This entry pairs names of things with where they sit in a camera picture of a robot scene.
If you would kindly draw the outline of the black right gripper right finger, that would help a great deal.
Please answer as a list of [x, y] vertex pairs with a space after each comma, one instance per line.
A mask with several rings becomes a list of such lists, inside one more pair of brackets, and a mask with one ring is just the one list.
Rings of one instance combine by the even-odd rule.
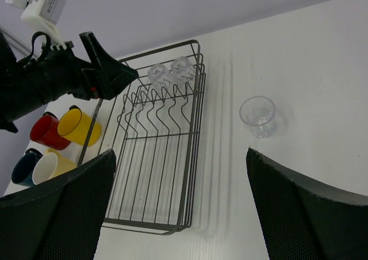
[[247, 175], [270, 259], [367, 259], [367, 196], [250, 148]]

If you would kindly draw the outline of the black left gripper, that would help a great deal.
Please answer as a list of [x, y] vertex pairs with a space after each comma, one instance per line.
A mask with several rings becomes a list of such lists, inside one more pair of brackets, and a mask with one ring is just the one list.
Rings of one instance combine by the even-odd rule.
[[87, 101], [111, 100], [139, 77], [137, 70], [111, 57], [92, 32], [81, 33], [79, 37], [91, 65], [74, 55], [72, 42], [66, 48], [46, 44], [41, 47], [37, 83], [44, 102], [55, 101], [65, 94]]

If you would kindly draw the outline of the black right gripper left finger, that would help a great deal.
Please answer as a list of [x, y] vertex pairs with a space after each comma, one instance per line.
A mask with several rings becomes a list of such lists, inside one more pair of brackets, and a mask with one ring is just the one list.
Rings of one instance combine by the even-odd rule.
[[1, 259], [93, 259], [116, 172], [109, 149], [1, 197]]

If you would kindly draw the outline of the pale yellow mug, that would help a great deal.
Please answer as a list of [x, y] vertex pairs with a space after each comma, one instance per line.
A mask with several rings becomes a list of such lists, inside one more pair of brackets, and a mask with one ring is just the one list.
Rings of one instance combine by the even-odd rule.
[[35, 185], [38, 185], [76, 167], [76, 163], [63, 156], [57, 150], [49, 148], [45, 150], [45, 154], [35, 165], [32, 181]]

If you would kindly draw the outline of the yellow mug black handle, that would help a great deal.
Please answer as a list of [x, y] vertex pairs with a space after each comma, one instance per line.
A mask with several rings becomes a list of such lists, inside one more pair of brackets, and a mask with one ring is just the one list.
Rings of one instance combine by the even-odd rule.
[[73, 105], [60, 119], [57, 132], [71, 142], [84, 145], [92, 120], [92, 117]]

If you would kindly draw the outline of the blue mug black handle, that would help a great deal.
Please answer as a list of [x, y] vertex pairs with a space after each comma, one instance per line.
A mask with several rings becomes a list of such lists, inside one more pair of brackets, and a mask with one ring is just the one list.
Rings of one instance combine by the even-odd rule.
[[43, 154], [34, 148], [29, 148], [15, 165], [11, 181], [14, 184], [21, 186], [35, 186], [32, 174], [38, 161], [43, 157]]

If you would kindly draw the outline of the red mug black handle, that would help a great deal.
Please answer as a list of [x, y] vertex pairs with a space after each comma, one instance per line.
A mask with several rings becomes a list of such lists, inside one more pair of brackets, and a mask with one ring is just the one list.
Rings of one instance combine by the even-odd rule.
[[51, 112], [45, 112], [32, 127], [31, 141], [56, 150], [64, 150], [70, 141], [58, 134], [59, 119]]

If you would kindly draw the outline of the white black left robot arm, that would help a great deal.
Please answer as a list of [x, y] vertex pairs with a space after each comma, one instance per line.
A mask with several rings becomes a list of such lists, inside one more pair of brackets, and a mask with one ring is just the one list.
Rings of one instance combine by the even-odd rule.
[[128, 87], [139, 73], [106, 53], [91, 32], [79, 35], [90, 61], [76, 57], [73, 43], [65, 47], [46, 44], [38, 59], [32, 54], [17, 60], [4, 36], [1, 36], [1, 129], [16, 133], [14, 121], [56, 101], [65, 94], [82, 100], [111, 100]]

